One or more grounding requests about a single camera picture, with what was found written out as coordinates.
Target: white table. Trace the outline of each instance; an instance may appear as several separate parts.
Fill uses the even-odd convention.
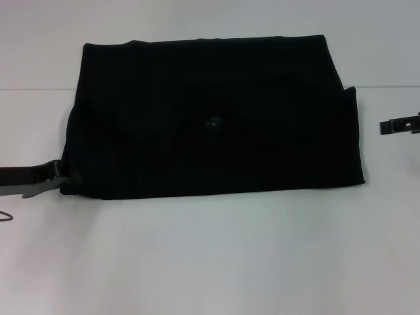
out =
[[[367,184],[193,198],[0,197],[7,315],[420,314],[416,0],[3,0],[0,167],[59,158],[84,43],[323,33],[358,87]]]

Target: folded black fabric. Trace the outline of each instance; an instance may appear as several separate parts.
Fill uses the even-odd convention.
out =
[[[105,200],[363,184],[356,91],[324,36],[91,45],[62,194]]]

